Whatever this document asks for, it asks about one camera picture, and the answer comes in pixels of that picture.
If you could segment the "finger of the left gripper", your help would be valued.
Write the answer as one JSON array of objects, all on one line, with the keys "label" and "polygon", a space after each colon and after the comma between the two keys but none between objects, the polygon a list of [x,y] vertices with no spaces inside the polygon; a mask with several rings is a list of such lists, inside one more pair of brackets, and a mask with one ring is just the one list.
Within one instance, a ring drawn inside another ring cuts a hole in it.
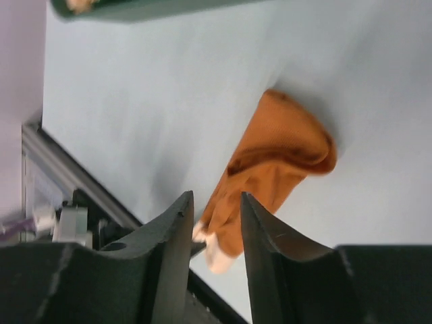
[{"label": "finger of the left gripper", "polygon": [[207,247],[205,242],[195,242],[191,243],[190,258],[194,258],[196,255],[200,254]]}]

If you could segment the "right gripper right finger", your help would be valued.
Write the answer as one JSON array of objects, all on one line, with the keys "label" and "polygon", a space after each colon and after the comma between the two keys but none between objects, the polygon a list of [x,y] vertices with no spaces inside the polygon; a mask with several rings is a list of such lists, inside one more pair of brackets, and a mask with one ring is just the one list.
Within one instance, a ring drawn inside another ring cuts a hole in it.
[{"label": "right gripper right finger", "polygon": [[430,323],[429,245],[324,246],[241,196],[254,323]]}]

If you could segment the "orange brown underwear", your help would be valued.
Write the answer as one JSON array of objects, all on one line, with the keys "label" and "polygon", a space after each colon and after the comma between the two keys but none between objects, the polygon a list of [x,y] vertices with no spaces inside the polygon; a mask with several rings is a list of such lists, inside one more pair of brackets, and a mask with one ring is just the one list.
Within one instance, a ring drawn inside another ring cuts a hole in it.
[{"label": "orange brown underwear", "polygon": [[193,241],[206,245],[207,267],[224,273],[244,251],[243,192],[276,213],[306,177],[333,171],[337,157],[333,137],[312,113],[287,94],[266,90],[193,228]]}]

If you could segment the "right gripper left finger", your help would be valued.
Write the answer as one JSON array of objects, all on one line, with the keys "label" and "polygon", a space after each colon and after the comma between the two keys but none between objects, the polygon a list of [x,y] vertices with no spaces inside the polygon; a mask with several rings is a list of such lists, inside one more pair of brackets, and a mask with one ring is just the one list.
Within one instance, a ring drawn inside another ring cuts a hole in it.
[{"label": "right gripper left finger", "polygon": [[100,251],[28,242],[1,249],[2,323],[180,323],[194,196]]}]

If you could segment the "peach boxer underwear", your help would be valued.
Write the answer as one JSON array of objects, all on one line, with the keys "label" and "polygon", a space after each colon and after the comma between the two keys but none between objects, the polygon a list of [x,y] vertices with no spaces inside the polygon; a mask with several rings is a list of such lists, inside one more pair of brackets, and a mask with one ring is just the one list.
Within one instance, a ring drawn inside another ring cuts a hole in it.
[{"label": "peach boxer underwear", "polygon": [[75,14],[90,11],[99,0],[66,0],[67,8]]}]

